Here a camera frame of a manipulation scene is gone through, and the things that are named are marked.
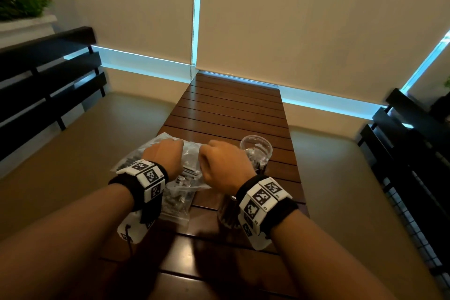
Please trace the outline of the person's right hand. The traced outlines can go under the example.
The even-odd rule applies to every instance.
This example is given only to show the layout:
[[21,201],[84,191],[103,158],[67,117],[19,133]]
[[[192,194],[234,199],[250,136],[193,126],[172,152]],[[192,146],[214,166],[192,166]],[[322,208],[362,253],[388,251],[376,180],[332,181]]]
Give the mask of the person's right hand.
[[218,141],[218,166],[211,174],[203,174],[206,184],[219,192],[235,196],[240,187],[256,172],[246,153],[235,145]]

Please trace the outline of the person's left hand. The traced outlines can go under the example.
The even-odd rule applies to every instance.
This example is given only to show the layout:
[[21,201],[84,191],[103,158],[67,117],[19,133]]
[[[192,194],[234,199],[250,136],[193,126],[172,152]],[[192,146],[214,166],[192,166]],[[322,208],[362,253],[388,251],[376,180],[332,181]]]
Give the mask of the person's left hand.
[[158,163],[167,172],[168,181],[171,182],[183,172],[183,163],[175,164],[174,161],[174,139],[163,139],[143,151],[141,159]]

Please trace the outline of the clear plastic zip bag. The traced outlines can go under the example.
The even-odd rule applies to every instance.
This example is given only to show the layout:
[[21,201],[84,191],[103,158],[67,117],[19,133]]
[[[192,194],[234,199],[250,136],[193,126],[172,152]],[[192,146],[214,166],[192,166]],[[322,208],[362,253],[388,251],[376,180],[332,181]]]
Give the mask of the clear plastic zip bag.
[[[116,172],[122,168],[130,166],[134,161],[140,159],[143,151],[146,148],[168,138],[174,140],[177,139],[175,137],[172,137],[168,133],[163,132],[162,134],[159,134],[155,138],[142,144],[140,147],[123,157],[117,164],[115,164],[115,166],[112,167],[111,171]],[[166,186],[166,189],[172,195],[177,195],[183,191],[196,192],[211,188],[208,184],[205,183],[203,174],[200,171],[198,160],[200,147],[201,144],[199,143],[184,140],[183,153],[181,157],[183,163],[183,173],[177,178],[177,180],[169,183]]]

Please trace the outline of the person's right forearm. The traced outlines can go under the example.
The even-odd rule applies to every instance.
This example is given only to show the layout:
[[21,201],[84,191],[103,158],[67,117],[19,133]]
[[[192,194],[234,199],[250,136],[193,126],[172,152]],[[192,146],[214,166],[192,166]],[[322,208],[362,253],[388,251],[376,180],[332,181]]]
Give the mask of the person's right forearm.
[[310,300],[397,300],[362,263],[299,210],[270,232],[299,292]]

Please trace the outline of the person's left forearm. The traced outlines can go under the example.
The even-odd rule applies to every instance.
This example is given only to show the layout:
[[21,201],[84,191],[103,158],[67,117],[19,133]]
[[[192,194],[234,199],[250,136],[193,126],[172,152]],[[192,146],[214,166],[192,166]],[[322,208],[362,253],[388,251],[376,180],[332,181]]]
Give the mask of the person's left forearm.
[[133,206],[125,186],[107,185],[0,242],[0,300],[59,296]]

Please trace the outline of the black wristband with marker blocks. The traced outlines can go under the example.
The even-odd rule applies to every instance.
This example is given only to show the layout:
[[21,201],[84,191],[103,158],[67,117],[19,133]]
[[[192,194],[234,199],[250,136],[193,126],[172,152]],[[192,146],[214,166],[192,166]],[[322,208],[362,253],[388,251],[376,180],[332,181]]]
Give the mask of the black wristband with marker blocks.
[[292,212],[297,203],[272,177],[255,175],[235,195],[243,228],[254,236],[270,239],[271,230]]
[[168,183],[165,168],[155,162],[138,160],[116,172],[108,184],[120,184],[132,195],[132,212],[139,212],[141,224],[153,223],[161,214],[162,196]]

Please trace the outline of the clear plastic cup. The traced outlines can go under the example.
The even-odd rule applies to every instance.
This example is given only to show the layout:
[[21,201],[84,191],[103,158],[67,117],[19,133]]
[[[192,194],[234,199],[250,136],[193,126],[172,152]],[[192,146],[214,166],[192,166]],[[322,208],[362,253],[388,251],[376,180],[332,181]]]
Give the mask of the clear plastic cup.
[[255,172],[264,174],[273,153],[271,143],[261,136],[248,135],[240,141],[239,147],[245,151]]

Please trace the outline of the clear bag of dark parts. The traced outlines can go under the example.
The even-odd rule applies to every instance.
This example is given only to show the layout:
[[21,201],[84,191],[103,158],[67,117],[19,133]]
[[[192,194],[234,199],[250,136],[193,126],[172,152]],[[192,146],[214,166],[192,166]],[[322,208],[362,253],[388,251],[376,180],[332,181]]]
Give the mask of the clear bag of dark parts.
[[171,183],[162,195],[159,218],[187,227],[190,219],[189,212],[196,191],[196,188],[176,186]]

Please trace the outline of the dark glass jar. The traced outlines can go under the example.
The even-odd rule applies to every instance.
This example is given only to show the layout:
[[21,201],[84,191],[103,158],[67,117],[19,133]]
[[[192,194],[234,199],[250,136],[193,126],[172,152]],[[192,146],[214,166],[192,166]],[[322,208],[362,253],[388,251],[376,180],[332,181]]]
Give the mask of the dark glass jar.
[[239,214],[240,208],[237,198],[231,195],[223,195],[217,210],[219,222],[227,229],[240,229]]

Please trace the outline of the black slatted bench back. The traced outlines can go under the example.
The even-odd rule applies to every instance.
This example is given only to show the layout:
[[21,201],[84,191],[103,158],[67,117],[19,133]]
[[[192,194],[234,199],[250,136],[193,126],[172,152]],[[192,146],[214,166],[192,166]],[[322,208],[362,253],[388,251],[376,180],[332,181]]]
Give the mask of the black slatted bench back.
[[385,194],[398,195],[424,242],[433,276],[450,278],[450,123],[394,88],[361,132]]
[[106,96],[96,44],[82,26],[0,49],[0,178]]

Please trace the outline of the wide beige roller blind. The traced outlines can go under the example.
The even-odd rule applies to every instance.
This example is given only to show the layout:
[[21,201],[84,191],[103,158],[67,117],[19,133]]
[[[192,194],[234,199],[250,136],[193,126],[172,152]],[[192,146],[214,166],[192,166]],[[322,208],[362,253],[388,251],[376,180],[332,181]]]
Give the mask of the wide beige roller blind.
[[381,103],[450,29],[450,0],[201,0],[200,70]]

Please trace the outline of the white planter box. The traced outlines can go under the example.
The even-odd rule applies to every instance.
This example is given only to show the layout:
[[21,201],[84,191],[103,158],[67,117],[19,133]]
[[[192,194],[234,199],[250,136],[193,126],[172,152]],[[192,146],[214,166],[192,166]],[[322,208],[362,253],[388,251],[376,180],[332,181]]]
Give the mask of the white planter box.
[[54,34],[55,15],[0,22],[0,49]]

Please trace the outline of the narrow beige roller blind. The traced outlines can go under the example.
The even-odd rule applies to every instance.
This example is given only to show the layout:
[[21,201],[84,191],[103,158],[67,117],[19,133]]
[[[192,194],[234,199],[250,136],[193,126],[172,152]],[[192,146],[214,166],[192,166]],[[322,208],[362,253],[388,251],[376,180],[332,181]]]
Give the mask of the narrow beige roller blind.
[[429,108],[438,98],[450,91],[450,88],[445,87],[449,76],[450,43],[409,89],[408,96]]

